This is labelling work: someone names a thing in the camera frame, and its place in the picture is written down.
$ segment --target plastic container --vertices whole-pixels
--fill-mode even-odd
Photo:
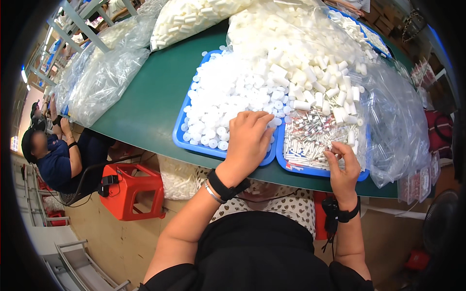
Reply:
[[[368,26],[362,24],[361,22],[358,22],[358,21],[357,21],[357,23],[358,23],[360,26],[364,26],[365,28],[367,28],[367,29],[368,29],[369,31],[371,31],[373,34],[378,35],[378,37],[380,38],[380,41],[384,44],[385,47],[387,47],[387,46],[385,45],[384,41],[382,40],[382,38],[380,37],[380,35],[379,35],[378,33],[376,33],[376,32],[375,32],[373,29],[371,29],[370,27],[368,27]],[[361,28],[361,32],[364,34],[364,37],[367,37],[366,33],[363,31],[362,28]],[[367,43],[370,44],[370,45],[372,46],[372,48],[374,48],[374,50],[375,50],[377,53],[383,54],[383,55],[385,55],[387,58],[392,59],[392,56],[391,56],[390,53],[386,54],[385,52],[381,51],[378,47],[374,46],[374,45],[372,44],[372,42],[370,42],[370,41],[367,41]]]
[[[349,17],[349,18],[351,18],[351,20],[353,20],[354,22],[356,22],[357,24],[359,24],[359,26],[364,25],[364,24],[362,24],[361,22],[357,21],[357,20],[356,20],[354,17],[352,17],[351,15],[346,14],[345,12],[341,12],[340,10],[338,10],[338,9],[336,9],[336,8],[333,8],[333,7],[330,7],[330,6],[329,6],[329,8],[330,8],[330,10],[333,10],[333,11],[336,11],[336,12],[340,12],[344,17]],[[379,35],[378,33],[376,33],[373,29],[367,27],[366,25],[364,25],[364,27],[367,28],[368,30],[370,30],[372,33],[377,34],[378,37],[380,38],[380,41],[384,44],[385,47],[387,47],[387,46],[385,45],[384,41],[382,40],[382,38],[380,37],[380,35]],[[364,34],[364,37],[367,37],[366,33],[363,31],[362,28],[361,28],[361,32]],[[374,45],[372,44],[372,42],[367,41],[367,43],[370,44],[370,46],[372,46],[372,48],[374,48],[374,50],[375,50],[377,53],[383,54],[383,55],[385,55],[387,58],[392,58],[392,56],[391,56],[390,53],[388,53],[388,54],[384,53],[384,52],[381,51],[378,47],[374,46]]]
[[[209,61],[210,55],[214,54],[214,53],[221,54],[222,51],[221,50],[214,50],[214,51],[208,52],[204,56],[204,58],[202,59],[202,62],[199,64],[199,66],[201,66],[203,63]],[[181,130],[181,125],[184,123],[184,120],[186,118],[186,113],[183,111],[183,109],[188,105],[191,105],[191,98],[189,98],[188,94],[186,93],[185,100],[183,101],[183,105],[181,105],[181,109],[179,111],[178,118],[176,119],[175,128],[173,129],[173,134],[172,134],[173,142],[178,147],[183,148],[183,149],[192,150],[192,151],[202,153],[202,154],[206,154],[206,155],[217,156],[217,157],[220,157],[220,158],[226,158],[226,151],[225,150],[221,150],[219,148],[212,149],[209,146],[205,146],[203,144],[193,145],[193,144],[190,144],[189,142],[185,142],[183,140],[183,134],[185,132]],[[268,165],[274,160],[274,158],[275,158],[275,148],[277,146],[277,140],[278,140],[277,136],[278,136],[278,132],[276,130],[274,132],[275,141],[272,143],[272,148],[271,148],[271,150],[269,152],[267,152],[267,154],[265,155],[264,160],[259,164],[259,166]]]
[[[282,124],[278,127],[276,132],[277,131],[278,131],[278,139],[275,140],[277,142],[275,155],[277,156],[277,161],[282,168],[284,168],[287,171],[293,172],[293,173],[300,173],[300,174],[305,174],[305,175],[321,176],[321,177],[330,177],[330,171],[328,170],[318,169],[318,168],[313,168],[313,167],[308,167],[308,166],[298,166],[302,168],[302,170],[297,170],[291,167],[291,165],[283,157],[283,143],[285,140],[285,121],[283,120],[283,118],[282,118]],[[367,139],[367,148],[370,149],[369,128],[366,129],[366,139]],[[367,176],[369,176],[369,172],[370,171],[368,169],[361,172],[357,180],[364,181],[367,178]]]

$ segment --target person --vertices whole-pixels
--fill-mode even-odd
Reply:
[[[370,13],[370,0],[327,0],[330,3],[343,5],[349,11],[364,17],[364,11]]]
[[[56,134],[47,138],[43,131],[31,127],[24,133],[21,148],[26,160],[37,165],[49,187],[64,194],[74,194],[87,167],[107,161],[108,155],[112,159],[120,157],[123,146],[90,129],[84,129],[76,142],[66,118],[60,119],[60,127],[66,142]],[[97,190],[103,168],[86,174],[79,199]]]
[[[314,255],[309,229],[282,211],[225,214],[227,204],[222,203],[247,187],[244,179],[264,158],[273,133],[266,125],[273,118],[267,112],[245,111],[230,121],[225,161],[160,234],[140,291],[373,290],[357,215],[355,186],[361,168],[348,145],[333,142],[332,151],[324,152],[339,210],[354,215],[338,223],[330,266]],[[335,154],[345,160],[344,170]],[[240,206],[236,199],[230,201]],[[305,205],[304,197],[299,203]]]

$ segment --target black shirt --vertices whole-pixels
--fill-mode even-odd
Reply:
[[[374,290],[354,270],[314,256],[312,242],[280,214],[230,214],[206,227],[194,264],[168,268],[140,290]]]

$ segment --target bracelet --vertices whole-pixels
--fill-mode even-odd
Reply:
[[[207,192],[209,192],[210,196],[212,196],[218,203],[220,203],[220,204],[225,204],[225,203],[226,203],[226,201],[223,201],[223,200],[219,199],[219,198],[212,192],[212,190],[210,190],[209,185],[207,185],[207,180],[204,181],[204,187],[207,189]]]

